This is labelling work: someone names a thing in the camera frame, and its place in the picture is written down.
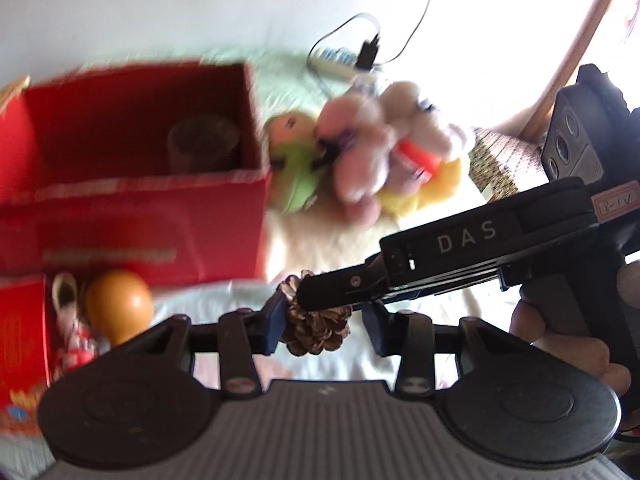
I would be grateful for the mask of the right hand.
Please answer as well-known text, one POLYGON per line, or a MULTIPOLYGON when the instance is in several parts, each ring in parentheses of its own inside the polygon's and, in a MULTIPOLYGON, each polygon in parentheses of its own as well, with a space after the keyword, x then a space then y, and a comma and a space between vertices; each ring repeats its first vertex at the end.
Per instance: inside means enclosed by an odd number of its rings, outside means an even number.
POLYGON ((602 262, 536 278, 520 289, 510 332, 639 396, 639 263, 602 262))

